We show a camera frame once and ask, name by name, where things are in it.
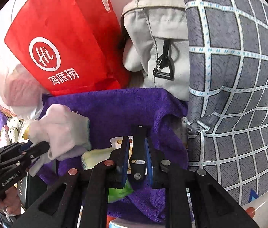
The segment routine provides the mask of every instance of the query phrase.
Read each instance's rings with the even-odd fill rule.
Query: white label
[[[38,42],[42,42],[45,43],[46,45],[48,45],[48,47],[50,47],[53,52],[55,53],[54,57],[53,55],[49,54],[49,52],[47,51],[46,47],[34,47],[34,45]],[[39,59],[36,60],[34,57],[33,52],[36,52]],[[42,37],[37,37],[34,38],[31,43],[29,44],[29,53],[30,56],[32,58],[32,60],[34,61],[34,63],[41,69],[48,71],[48,72],[54,72],[57,69],[60,68],[61,65],[61,58],[60,58],[60,54],[57,50],[57,48],[54,46],[54,44],[52,42],[50,42],[48,39],[42,38]],[[54,61],[56,67],[52,67],[52,68],[48,68],[47,64],[50,63],[50,61]]]
[[[106,11],[110,11],[110,5],[108,0],[102,0],[103,5],[105,6]]]

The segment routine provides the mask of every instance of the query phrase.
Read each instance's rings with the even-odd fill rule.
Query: white circle logo
[[[34,45],[36,43],[38,43],[38,42],[45,43],[45,44],[47,44],[52,49],[52,51],[54,52],[54,54],[56,56],[56,59],[57,59],[56,67],[52,67],[52,68],[47,67],[47,64],[49,64],[51,60],[54,60],[54,56],[51,55],[48,52],[48,50],[46,49],[46,47],[39,47],[39,48],[38,47],[35,47],[34,48]],[[34,57],[34,54],[33,54],[34,51],[39,56],[39,60],[38,61]],[[45,38],[42,38],[42,37],[34,38],[31,41],[31,43],[29,44],[29,54],[30,54],[32,60],[34,61],[34,63],[39,68],[41,68],[41,69],[43,69],[45,71],[54,72],[54,71],[56,71],[57,69],[60,68],[60,64],[61,64],[60,54],[59,54],[57,48],[54,46],[54,44],[52,42],[50,42],[48,39],[45,39]]]

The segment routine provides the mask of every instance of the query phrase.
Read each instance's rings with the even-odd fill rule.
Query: silver screw
[[[164,159],[161,161],[161,164],[164,165],[164,166],[169,166],[171,164],[171,161],[168,160],[168,159]]]
[[[200,176],[205,176],[207,174],[207,172],[204,169],[198,169],[197,174]]]
[[[113,160],[108,159],[108,160],[105,161],[105,165],[106,166],[111,166],[113,164],[114,164],[114,161]]]
[[[69,175],[71,175],[71,176],[76,175],[77,172],[78,172],[78,170],[76,168],[69,169],[69,171],[68,171]]]
[[[134,179],[139,180],[141,178],[141,175],[139,173],[134,174]]]

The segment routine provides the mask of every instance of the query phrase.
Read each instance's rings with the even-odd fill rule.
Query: blue triangle
[[[250,196],[248,203],[254,201],[257,198],[259,198],[258,194],[253,189],[250,189]]]

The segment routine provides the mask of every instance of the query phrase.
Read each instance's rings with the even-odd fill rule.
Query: white fabric
[[[52,104],[44,117],[29,127],[29,139],[33,145],[47,141],[50,149],[40,156],[29,173],[35,176],[43,164],[81,156],[91,149],[89,119],[74,113],[67,106]]]
[[[130,36],[123,64],[132,72],[142,70],[143,87],[162,87],[176,98],[188,101],[189,42],[184,0],[134,0],[124,7],[121,27]],[[171,81],[153,76],[165,39],[171,39]]]

